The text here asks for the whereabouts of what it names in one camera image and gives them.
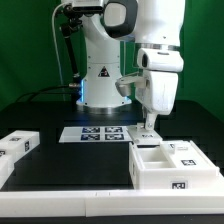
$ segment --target white cable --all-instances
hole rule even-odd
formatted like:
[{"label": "white cable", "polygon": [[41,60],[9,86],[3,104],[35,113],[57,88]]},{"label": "white cable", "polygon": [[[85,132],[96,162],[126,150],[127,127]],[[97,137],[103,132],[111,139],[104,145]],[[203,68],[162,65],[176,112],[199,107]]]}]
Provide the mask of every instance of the white cable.
[{"label": "white cable", "polygon": [[58,5],[55,9],[54,9],[54,12],[52,14],[52,19],[51,19],[51,22],[52,22],[52,32],[53,32],[53,39],[54,39],[54,47],[55,47],[55,52],[56,52],[56,57],[57,57],[57,63],[58,63],[58,70],[59,70],[59,76],[60,76],[60,82],[61,82],[61,85],[64,85],[64,80],[63,80],[63,75],[62,75],[62,69],[61,69],[61,61],[60,61],[60,56],[59,56],[59,51],[58,51],[58,44],[57,44],[57,37],[56,37],[56,32],[55,32],[55,23],[54,23],[54,20],[55,20],[55,15],[58,11],[58,9],[64,5],[67,5],[69,3],[72,3],[71,2],[66,2],[66,3],[62,3],[60,5]]},{"label": "white cable", "polygon": [[123,65],[123,76],[125,76],[126,73],[126,42],[124,41],[124,65]]}]

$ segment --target green wall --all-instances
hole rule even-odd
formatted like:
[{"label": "green wall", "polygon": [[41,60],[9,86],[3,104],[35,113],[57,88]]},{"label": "green wall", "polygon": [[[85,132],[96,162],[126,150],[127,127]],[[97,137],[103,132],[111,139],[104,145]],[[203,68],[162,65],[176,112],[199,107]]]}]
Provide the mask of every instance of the green wall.
[{"label": "green wall", "polygon": [[[51,31],[51,15],[59,2],[0,0],[0,110],[23,93],[60,84]],[[186,0],[181,32],[185,67],[179,74],[177,99],[194,100],[224,121],[223,8],[223,0]],[[56,26],[61,22],[63,19],[58,19]],[[72,72],[66,48],[59,32],[57,37],[64,83],[69,83]],[[78,33],[72,38],[79,70],[84,75],[85,53],[80,50],[84,48],[83,36]],[[127,72],[135,71],[132,51],[133,44],[127,43]],[[46,99],[62,97],[37,98]]]}]

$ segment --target black table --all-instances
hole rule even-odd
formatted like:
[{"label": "black table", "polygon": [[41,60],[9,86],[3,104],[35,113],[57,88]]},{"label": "black table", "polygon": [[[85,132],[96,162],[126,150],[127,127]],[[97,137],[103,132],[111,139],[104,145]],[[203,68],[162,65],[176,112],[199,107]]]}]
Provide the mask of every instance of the black table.
[{"label": "black table", "polygon": [[[41,144],[15,164],[2,191],[132,189],[128,143],[66,143],[63,127],[127,126],[142,122],[141,105],[129,111],[94,115],[69,102],[15,103],[0,112],[0,137],[15,130],[39,131]],[[193,140],[224,174],[224,124],[199,104],[177,101],[169,116],[159,116],[164,140]],[[124,216],[0,219],[0,223],[223,223],[224,215]]]}]

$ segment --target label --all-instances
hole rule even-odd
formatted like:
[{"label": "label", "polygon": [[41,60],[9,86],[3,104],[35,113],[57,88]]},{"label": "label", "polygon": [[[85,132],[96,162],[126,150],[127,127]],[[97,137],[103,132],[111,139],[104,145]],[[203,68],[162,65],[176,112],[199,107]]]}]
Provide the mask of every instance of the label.
[{"label": "label", "polygon": [[89,134],[81,135],[81,141],[99,141],[100,135],[98,134]]},{"label": "label", "polygon": [[181,160],[184,166],[196,166],[196,162],[194,160]]},{"label": "label", "polygon": [[106,134],[105,140],[109,140],[109,141],[124,140],[124,135],[123,134]]},{"label": "label", "polygon": [[153,135],[142,135],[143,138],[153,138]]},{"label": "label", "polygon": [[172,189],[187,189],[187,182],[172,182]]},{"label": "label", "polygon": [[18,142],[21,138],[16,138],[16,137],[13,137],[11,138],[9,141],[10,142]]},{"label": "label", "polygon": [[98,77],[110,77],[106,67],[104,66],[100,72],[100,74],[98,75]]},{"label": "label", "polygon": [[25,142],[25,152],[27,152],[28,150],[30,150],[30,142],[29,141]]},{"label": "label", "polygon": [[3,156],[3,155],[5,155],[5,151],[0,150],[0,157]]},{"label": "label", "polygon": [[123,132],[122,127],[105,127],[105,132],[118,133]]},{"label": "label", "polygon": [[99,133],[100,128],[94,128],[94,127],[86,127],[82,129],[82,133]]}]

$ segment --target black cable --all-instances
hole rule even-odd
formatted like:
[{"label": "black cable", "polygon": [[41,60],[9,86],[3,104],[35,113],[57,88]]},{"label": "black cable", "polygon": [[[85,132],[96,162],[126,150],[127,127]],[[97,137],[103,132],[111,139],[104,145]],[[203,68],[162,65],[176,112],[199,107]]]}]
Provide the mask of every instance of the black cable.
[{"label": "black cable", "polygon": [[[18,97],[16,100],[15,100],[15,103],[18,103],[20,101],[20,99],[22,99],[23,97],[25,96],[28,96],[28,95],[33,95],[33,93],[25,93],[23,95],[21,95],[20,97]],[[74,92],[53,92],[53,93],[47,93],[47,92],[42,92],[42,93],[39,93],[39,94],[43,94],[43,95],[63,95],[63,94],[66,94],[66,95],[73,95],[75,94]]]},{"label": "black cable", "polygon": [[38,92],[33,93],[32,96],[30,96],[27,99],[27,102],[31,102],[37,95],[39,95],[43,92],[54,90],[54,89],[64,89],[64,88],[69,88],[69,86],[68,85],[61,85],[61,86],[52,86],[52,87],[47,87],[47,88],[41,89]]},{"label": "black cable", "polygon": [[66,46],[67,46],[69,60],[70,60],[73,75],[76,75],[76,74],[79,73],[79,71],[78,71],[76,60],[75,60],[74,51],[73,51],[73,48],[72,48],[71,38],[66,37],[65,38],[65,43],[66,43]]}]

